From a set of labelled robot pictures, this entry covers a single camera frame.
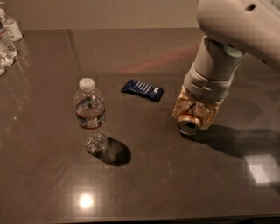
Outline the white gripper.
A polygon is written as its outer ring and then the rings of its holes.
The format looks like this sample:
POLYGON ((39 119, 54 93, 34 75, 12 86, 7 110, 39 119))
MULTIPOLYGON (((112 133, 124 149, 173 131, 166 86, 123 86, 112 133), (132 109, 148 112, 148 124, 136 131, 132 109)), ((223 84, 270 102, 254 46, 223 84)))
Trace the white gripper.
POLYGON ((207 130, 214 121, 222 100, 228 95, 235 71, 246 57, 245 52, 205 36, 191 69, 184 78, 184 86, 172 116, 178 119, 186 114, 195 99, 199 102, 196 104, 195 116, 200 120, 200 128, 207 130))

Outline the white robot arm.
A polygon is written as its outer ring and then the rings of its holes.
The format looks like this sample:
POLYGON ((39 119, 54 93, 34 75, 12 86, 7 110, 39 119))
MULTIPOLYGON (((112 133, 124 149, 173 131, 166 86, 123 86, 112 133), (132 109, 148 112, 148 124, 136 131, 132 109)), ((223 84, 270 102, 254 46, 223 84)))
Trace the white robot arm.
POLYGON ((279 0, 199 0, 197 21, 204 37, 172 113, 185 135, 212 124, 248 55, 280 70, 279 0))

